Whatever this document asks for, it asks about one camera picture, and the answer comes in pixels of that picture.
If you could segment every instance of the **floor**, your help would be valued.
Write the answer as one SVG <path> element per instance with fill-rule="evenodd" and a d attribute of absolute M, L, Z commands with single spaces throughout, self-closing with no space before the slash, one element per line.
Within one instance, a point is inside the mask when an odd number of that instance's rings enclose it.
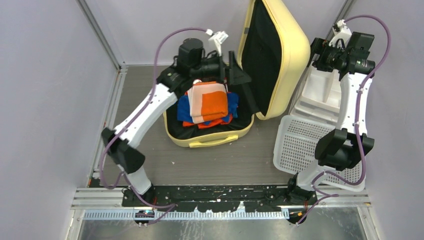
<path fill-rule="evenodd" d="M 128 69 L 115 125 L 140 104 L 152 86 L 153 67 Z M 146 156 L 144 168 L 155 185 L 286 184 L 290 174 L 277 170 L 273 150 L 281 116 L 266 121 L 255 119 L 249 133 L 232 143 L 206 148 L 175 145 L 160 117 L 137 148 Z M 114 183 L 119 168 L 107 159 L 105 179 Z"/>
<path fill-rule="evenodd" d="M 365 240 L 357 208 L 316 208 L 296 227 L 287 220 L 161 221 L 139 228 L 133 221 L 83 222 L 80 240 Z"/>

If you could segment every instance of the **open suitcase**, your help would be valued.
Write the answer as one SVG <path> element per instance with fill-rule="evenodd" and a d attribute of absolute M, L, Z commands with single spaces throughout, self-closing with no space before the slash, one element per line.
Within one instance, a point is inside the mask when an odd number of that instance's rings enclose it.
<path fill-rule="evenodd" d="M 237 62 L 252 78 L 249 84 L 255 106 L 240 97 L 237 114 L 229 124 L 199 129 L 183 127 L 177 104 L 163 114 L 166 132 L 181 147 L 225 144 L 248 133 L 255 114 L 260 120 L 281 115 L 308 63 L 309 41 L 281 0 L 251 0 L 238 48 Z M 242 95 L 237 86 L 230 92 Z"/>

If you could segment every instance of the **suitcase black lining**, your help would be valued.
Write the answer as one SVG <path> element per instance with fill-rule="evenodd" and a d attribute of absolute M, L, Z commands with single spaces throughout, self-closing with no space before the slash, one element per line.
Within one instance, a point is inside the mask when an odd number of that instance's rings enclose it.
<path fill-rule="evenodd" d="M 241 62 L 243 70 L 252 78 L 250 88 L 259 110 L 266 115 L 280 72 L 282 49 L 280 37 L 261 0 L 255 2 L 251 19 Z M 187 140 L 247 128 L 252 122 L 252 112 L 243 96 L 243 91 L 237 86 L 229 86 L 228 90 L 240 96 L 238 118 L 234 118 L 230 124 L 205 129 L 199 129 L 197 126 L 183 127 L 183 123 L 177 120 L 176 103 L 166 110 L 169 134 L 176 139 Z"/>

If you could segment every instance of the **robotic arm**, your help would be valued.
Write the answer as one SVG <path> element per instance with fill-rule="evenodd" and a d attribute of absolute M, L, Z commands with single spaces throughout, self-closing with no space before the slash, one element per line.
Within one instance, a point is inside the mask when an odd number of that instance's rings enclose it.
<path fill-rule="evenodd" d="M 150 103 L 144 111 L 132 122 L 132 124 L 112 143 L 107 154 L 114 163 L 127 174 L 128 180 L 140 195 L 144 195 L 152 186 L 146 175 L 143 164 L 145 156 L 137 151 L 137 147 L 148 129 L 170 106 L 185 94 L 196 79 L 213 79 L 213 81 L 228 84 L 241 85 L 244 95 L 251 101 L 254 99 L 249 86 L 251 78 L 236 63 L 235 54 L 229 52 L 229 65 L 223 61 L 221 44 L 228 35 L 224 31 L 213 34 L 209 43 L 215 49 L 204 57 L 205 49 L 203 42 L 197 38 L 188 38 L 183 41 L 178 49 L 178 55 L 174 57 L 174 63 L 166 68 L 157 78 L 154 93 L 149 95 L 138 105 L 138 107 L 114 130 L 103 129 L 101 137 L 104 145 L 119 133 L 128 122 L 139 113 L 154 94 Z"/>
<path fill-rule="evenodd" d="M 328 177 L 322 173 L 352 169 L 361 161 L 355 128 L 357 111 L 364 154 L 369 153 L 374 146 L 374 139 L 367 136 L 365 124 L 367 97 L 372 79 L 360 89 L 362 81 L 375 68 L 375 62 L 367 60 L 374 36 L 360 32 L 351 33 L 344 20 L 337 22 L 333 31 L 334 37 L 329 42 L 321 38 L 314 39 L 309 64 L 315 55 L 319 55 L 313 61 L 313 67 L 324 72 L 332 72 L 334 69 L 339 71 L 341 102 L 338 121 L 335 129 L 318 141 L 315 148 L 316 160 L 288 182 L 286 199 L 292 204 L 311 201 L 312 196 L 316 194 L 314 185 Z M 362 93 L 358 106 L 356 103 L 359 91 Z"/>

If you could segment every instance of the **orange and white striped cloth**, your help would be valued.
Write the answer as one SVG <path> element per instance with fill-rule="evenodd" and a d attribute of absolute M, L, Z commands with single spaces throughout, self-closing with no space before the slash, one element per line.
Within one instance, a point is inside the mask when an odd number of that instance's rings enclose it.
<path fill-rule="evenodd" d="M 187 95 L 194 124 L 228 115 L 227 90 L 223 84 L 215 81 L 197 82 L 187 91 Z"/>

